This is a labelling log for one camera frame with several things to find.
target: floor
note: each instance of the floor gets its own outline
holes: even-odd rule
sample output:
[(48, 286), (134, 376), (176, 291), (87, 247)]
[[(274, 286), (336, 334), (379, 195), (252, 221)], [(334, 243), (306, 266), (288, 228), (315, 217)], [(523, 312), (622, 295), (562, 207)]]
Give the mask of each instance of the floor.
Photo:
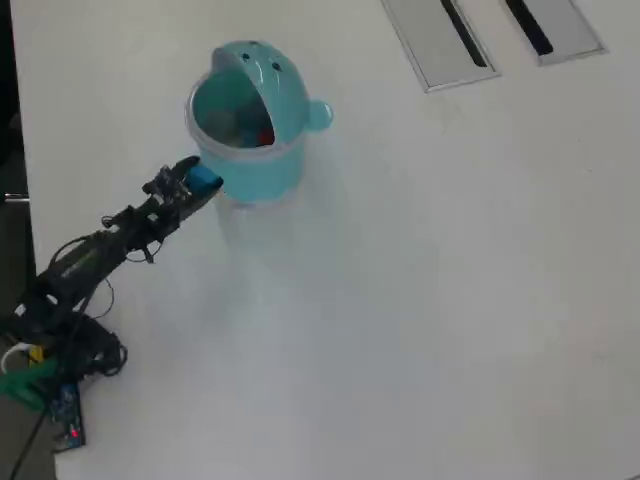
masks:
[[(13, 152), (0, 167), (0, 192), (26, 191), (24, 158)], [(0, 205), (0, 314), (13, 310), (15, 301), (27, 281), (25, 245), (28, 239), (28, 207)], [(0, 352), (6, 345), (0, 344)], [(13, 368), (20, 368), (20, 359)], [(9, 398), (0, 396), (0, 479), (8, 478), (20, 449), (36, 420), (37, 414)], [(51, 432), (45, 426), (23, 465), (20, 480), (55, 479), (53, 456), (50, 453)]]

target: blue container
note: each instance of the blue container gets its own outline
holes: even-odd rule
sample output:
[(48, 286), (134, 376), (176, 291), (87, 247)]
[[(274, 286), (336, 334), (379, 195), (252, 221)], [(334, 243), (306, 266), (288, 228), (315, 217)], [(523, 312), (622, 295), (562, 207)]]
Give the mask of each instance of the blue container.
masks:
[(202, 163), (243, 204), (279, 199), (303, 173), (307, 130), (333, 120), (310, 101), (295, 65), (264, 42), (233, 42), (213, 53), (212, 69), (193, 88), (187, 127)]

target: white table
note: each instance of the white table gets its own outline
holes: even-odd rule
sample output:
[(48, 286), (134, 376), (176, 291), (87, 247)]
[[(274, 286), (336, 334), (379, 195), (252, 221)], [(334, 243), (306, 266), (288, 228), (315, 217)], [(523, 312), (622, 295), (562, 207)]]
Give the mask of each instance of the white table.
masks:
[(113, 275), (129, 364), (60, 480), (640, 473), (640, 3), (582, 0), (611, 53), (549, 68), (463, 3), (503, 76), (425, 95), (376, 0), (13, 2), (40, 267), (194, 151), (214, 46), (269, 40), (336, 111), (293, 201)]

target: black wire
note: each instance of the black wire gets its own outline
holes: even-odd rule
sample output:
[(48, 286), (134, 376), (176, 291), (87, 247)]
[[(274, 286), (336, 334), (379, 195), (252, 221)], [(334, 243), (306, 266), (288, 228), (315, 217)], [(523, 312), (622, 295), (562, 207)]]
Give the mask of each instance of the black wire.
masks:
[(103, 317), (106, 317), (109, 314), (109, 312), (111, 311), (111, 309), (113, 308), (113, 304), (116, 301), (116, 292), (113, 289), (113, 285), (111, 285), (111, 282), (109, 281), (108, 278), (105, 278), (104, 281), (109, 286), (109, 289), (111, 289), (111, 303), (109, 304), (109, 307), (104, 311), (104, 313), (101, 313), (97, 317), (93, 317), (94, 320), (99, 320), (99, 319), (101, 319)]
[[(162, 248), (162, 245), (164, 245), (164, 242), (159, 242), (160, 245), (158, 245), (158, 248), (156, 248), (156, 251), (153, 252), (151, 254), (151, 258), (156, 258), (156, 255), (158, 254), (158, 252), (160, 251), (160, 249)], [(141, 259), (137, 259), (137, 258), (129, 258), (127, 256), (127, 262), (131, 262), (131, 263), (145, 263), (147, 261), (146, 258), (141, 258)]]
[(75, 245), (76, 243), (86, 242), (90, 238), (91, 238), (91, 236), (89, 236), (89, 235), (83, 235), (81, 237), (74, 238), (73, 240), (69, 240), (67, 243), (65, 243), (63, 246), (61, 246), (58, 250), (56, 250), (56, 253), (53, 254), (53, 256), (51, 257), (51, 260), (49, 261), (49, 267), (51, 267), (51, 265), (56, 263), (56, 260), (58, 260), (58, 257), (60, 256), (60, 254), (62, 253), (62, 251), (65, 248), (68, 248), (71, 245)]
[(22, 468), (22, 463), (27, 457), (29, 450), (31, 450), (31, 447), (33, 446), (33, 442), (35, 441), (36, 436), (38, 435), (38, 432), (40, 431), (40, 428), (44, 423), (44, 419), (47, 417), (48, 411), (49, 411), (49, 407), (45, 407), (42, 409), (42, 412), (40, 412), (40, 416), (38, 417), (38, 420), (36, 421), (35, 425), (31, 429), (29, 438), (27, 438), (27, 441), (25, 442), (24, 447), (22, 447), (22, 451), (20, 452), (20, 456), (18, 457), (18, 460), (13, 466), (13, 470), (11, 470), (11, 476), (9, 477), (9, 480), (15, 480), (16, 477), (18, 476), (18, 473), (20, 473), (20, 468)]
[(129, 350), (127, 350), (127, 347), (120, 344), (120, 353), (121, 353), (120, 364), (113, 370), (100, 372), (102, 373), (102, 375), (104, 375), (105, 377), (114, 377), (122, 371), (122, 368), (124, 367), (125, 363), (127, 363), (127, 360), (129, 359)]

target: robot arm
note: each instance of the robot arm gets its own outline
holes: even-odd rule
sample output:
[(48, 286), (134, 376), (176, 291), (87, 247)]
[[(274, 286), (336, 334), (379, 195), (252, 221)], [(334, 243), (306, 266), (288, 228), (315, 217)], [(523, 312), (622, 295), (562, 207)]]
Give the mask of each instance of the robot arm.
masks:
[(65, 381), (79, 381), (95, 372), (117, 373), (123, 364), (118, 338), (74, 309), (130, 252), (140, 250), (153, 263), (149, 244), (161, 243), (220, 190), (219, 177), (203, 182), (198, 176), (199, 160), (189, 157), (173, 168), (163, 167), (143, 186), (149, 198), (142, 205), (103, 217), (105, 230), (67, 244), (74, 248), (60, 258), (54, 256), (22, 296), (17, 313), (0, 320), (0, 334), (42, 346), (45, 358), (57, 358), (61, 349), (68, 349), (61, 369)]

